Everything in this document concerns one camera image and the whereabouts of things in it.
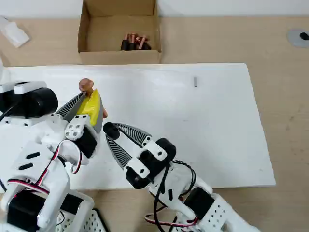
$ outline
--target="table surface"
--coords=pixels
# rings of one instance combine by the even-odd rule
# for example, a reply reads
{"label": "table surface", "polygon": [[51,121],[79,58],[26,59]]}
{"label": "table surface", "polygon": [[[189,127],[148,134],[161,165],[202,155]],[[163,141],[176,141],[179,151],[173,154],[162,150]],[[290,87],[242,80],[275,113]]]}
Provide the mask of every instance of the table surface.
{"label": "table surface", "polygon": [[[79,64],[79,20],[17,20],[31,41],[14,49],[0,35],[6,66]],[[289,29],[308,17],[162,18],[162,63],[248,65],[277,186],[215,189],[263,232],[305,232],[309,218],[309,49],[292,47]],[[111,231],[157,231],[143,221],[153,197],[144,190],[89,191]],[[172,213],[163,214],[170,218]]]}

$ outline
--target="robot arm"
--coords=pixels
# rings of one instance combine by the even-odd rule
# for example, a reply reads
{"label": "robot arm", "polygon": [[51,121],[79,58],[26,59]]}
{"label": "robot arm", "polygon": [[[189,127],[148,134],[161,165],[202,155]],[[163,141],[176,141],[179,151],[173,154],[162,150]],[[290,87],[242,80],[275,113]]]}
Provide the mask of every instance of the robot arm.
{"label": "robot arm", "polygon": [[171,225],[175,231],[178,228],[187,232],[259,232],[220,195],[214,194],[189,165],[174,160],[176,147],[167,139],[155,142],[150,134],[118,123],[106,123],[103,130],[130,184],[136,189],[148,189],[156,197],[155,203],[160,201],[177,212],[176,223],[148,219],[152,214],[145,216],[146,221],[156,224],[161,231],[164,231],[161,225]]}
{"label": "robot arm", "polygon": [[7,213],[8,231],[55,231],[60,208],[72,198],[77,202],[77,220],[71,228],[79,231],[94,205],[91,198],[70,190],[65,163],[72,164],[75,174],[95,155],[104,117],[100,95],[92,86],[86,86],[84,92],[54,113],[57,107],[56,95],[44,82],[0,85],[0,110],[9,112],[1,115],[3,121],[27,127],[38,124],[40,129],[35,141],[27,143],[13,164],[0,203]]}

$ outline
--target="white foam board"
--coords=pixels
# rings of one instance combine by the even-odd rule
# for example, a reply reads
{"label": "white foam board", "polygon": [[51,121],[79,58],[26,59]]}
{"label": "white foam board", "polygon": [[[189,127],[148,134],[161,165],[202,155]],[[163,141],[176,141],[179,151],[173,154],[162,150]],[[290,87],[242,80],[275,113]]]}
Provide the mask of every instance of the white foam board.
{"label": "white foam board", "polygon": [[[166,137],[183,160],[214,188],[271,186],[275,178],[245,64],[162,64],[9,68],[12,80],[45,81],[59,107],[79,93],[88,77],[109,113],[119,122]],[[0,126],[0,177],[34,129]],[[113,159],[105,135],[99,154],[72,175],[72,189],[131,188]]]}

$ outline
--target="yellow object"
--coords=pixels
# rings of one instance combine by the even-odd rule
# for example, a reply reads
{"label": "yellow object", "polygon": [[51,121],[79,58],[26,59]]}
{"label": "yellow object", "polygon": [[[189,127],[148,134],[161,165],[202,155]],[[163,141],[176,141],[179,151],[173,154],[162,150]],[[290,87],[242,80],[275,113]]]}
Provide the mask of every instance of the yellow object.
{"label": "yellow object", "polygon": [[85,97],[77,114],[78,115],[89,115],[90,124],[94,126],[97,123],[97,119],[100,113],[100,107],[101,107],[101,96],[98,90],[96,89],[91,94],[91,97],[89,96]]}

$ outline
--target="cardboard box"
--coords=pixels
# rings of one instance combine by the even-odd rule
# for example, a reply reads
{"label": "cardboard box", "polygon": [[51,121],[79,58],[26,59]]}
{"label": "cardboard box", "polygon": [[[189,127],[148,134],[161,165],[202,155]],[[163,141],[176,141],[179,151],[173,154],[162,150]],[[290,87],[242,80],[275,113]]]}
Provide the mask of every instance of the cardboard box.
{"label": "cardboard box", "polygon": [[[120,51],[126,33],[149,38],[151,50]],[[156,0],[84,0],[78,34],[82,63],[160,63],[161,43]]]}

